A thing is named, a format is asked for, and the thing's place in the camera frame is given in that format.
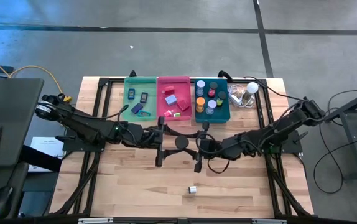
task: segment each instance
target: teal tray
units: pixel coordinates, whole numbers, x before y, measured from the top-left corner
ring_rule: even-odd
[[[205,87],[203,88],[203,96],[205,99],[205,109],[203,110],[203,113],[198,113],[196,111],[197,108],[197,98],[200,96],[197,96],[197,81],[199,80],[203,80],[205,81]],[[208,96],[208,92],[209,92],[209,84],[211,82],[217,82],[217,89],[216,89],[216,94],[214,98],[210,98]],[[230,115],[230,103],[228,101],[228,90],[227,90],[227,80],[222,79],[222,78],[217,78],[217,79],[196,79],[195,83],[194,83],[194,87],[195,87],[195,122],[197,123],[202,123],[204,121],[209,121],[209,123],[216,123],[216,124],[222,124],[227,122],[228,120],[230,120],[231,115]],[[208,108],[208,102],[209,100],[216,100],[217,99],[217,95],[220,91],[224,91],[227,94],[227,97],[225,98],[225,100],[223,101],[223,105],[222,106],[217,106],[215,108],[215,111],[213,112],[212,115],[208,115],[206,114],[206,108]]]
[[[156,77],[127,77],[124,79],[123,106],[128,104],[129,108],[122,113],[125,121],[153,121],[156,120]],[[134,99],[128,99],[129,89],[136,90]],[[147,103],[142,103],[142,110],[151,113],[150,117],[140,117],[131,112],[136,104],[140,103],[141,93],[148,93]]]

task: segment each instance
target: plastic bin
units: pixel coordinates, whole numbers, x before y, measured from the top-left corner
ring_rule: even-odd
[[[152,121],[156,119],[156,77],[127,77],[124,79],[123,105],[128,104],[129,108],[122,113],[125,121]],[[134,99],[128,99],[129,89],[135,89]],[[151,113],[149,117],[140,117],[131,112],[136,104],[140,103],[141,93],[148,93],[147,103],[142,103],[142,110]]]
[[[197,81],[199,80],[203,80],[205,82],[205,87],[203,88],[203,96],[205,99],[205,105],[204,105],[204,110],[202,113],[198,113],[198,112],[194,112],[195,113],[195,122],[197,123],[202,123],[204,121],[209,121],[209,123],[225,123],[228,120],[230,120],[231,115],[230,115],[230,103],[228,101],[228,90],[227,90],[227,80],[222,79],[222,78],[217,78],[217,79],[196,79],[195,83],[194,83],[194,87],[195,87],[195,105],[194,107],[197,107],[197,98],[200,97],[197,95]],[[209,92],[209,84],[211,82],[216,82],[218,87],[216,89],[216,94],[214,98],[210,98],[208,96],[208,92]],[[218,93],[220,91],[223,91],[226,93],[227,97],[225,98],[225,100],[223,101],[223,105],[222,106],[217,106],[213,112],[212,115],[208,115],[206,114],[206,108],[208,108],[208,102],[209,100],[216,100]]]
[[[168,86],[174,87],[174,95],[177,101],[185,100],[189,107],[182,111],[178,104],[169,106],[165,98],[169,95],[162,93]],[[191,81],[190,77],[159,77],[157,79],[157,115],[164,116],[168,110],[173,110],[174,113],[180,113],[179,117],[166,117],[165,121],[183,121],[190,120],[192,116],[192,103],[191,103]]]

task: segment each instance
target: black floor stripe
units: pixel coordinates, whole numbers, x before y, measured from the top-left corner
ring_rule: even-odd
[[[265,29],[266,34],[287,34],[287,35],[357,35],[357,30],[282,30]]]
[[[264,33],[263,20],[261,18],[261,12],[260,12],[260,6],[258,0],[253,0],[253,5],[254,5],[254,12],[256,13],[257,27],[259,28],[261,53],[263,55],[264,67],[266,68],[267,78],[274,78],[274,75],[272,74],[271,61],[267,48],[266,34]]]
[[[0,30],[21,31],[69,31],[69,32],[184,32],[184,33],[222,33],[257,34],[257,29],[224,28],[157,28],[157,27],[70,27],[70,26],[10,26],[0,25]]]

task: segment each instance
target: orange cap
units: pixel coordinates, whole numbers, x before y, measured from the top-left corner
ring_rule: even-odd
[[[205,99],[204,99],[204,97],[198,97],[198,99],[197,99],[197,104],[198,105],[204,105],[205,104]]]

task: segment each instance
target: pink tray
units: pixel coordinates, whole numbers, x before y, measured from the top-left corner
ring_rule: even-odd
[[[177,104],[169,106],[165,98],[169,95],[162,93],[162,90],[168,86],[174,86],[174,95],[177,101],[185,100],[190,107],[182,111]],[[157,79],[157,116],[163,116],[168,110],[173,110],[174,113],[180,113],[180,117],[167,117],[165,121],[183,121],[190,120],[192,116],[191,103],[191,81],[190,77],[159,77]]]

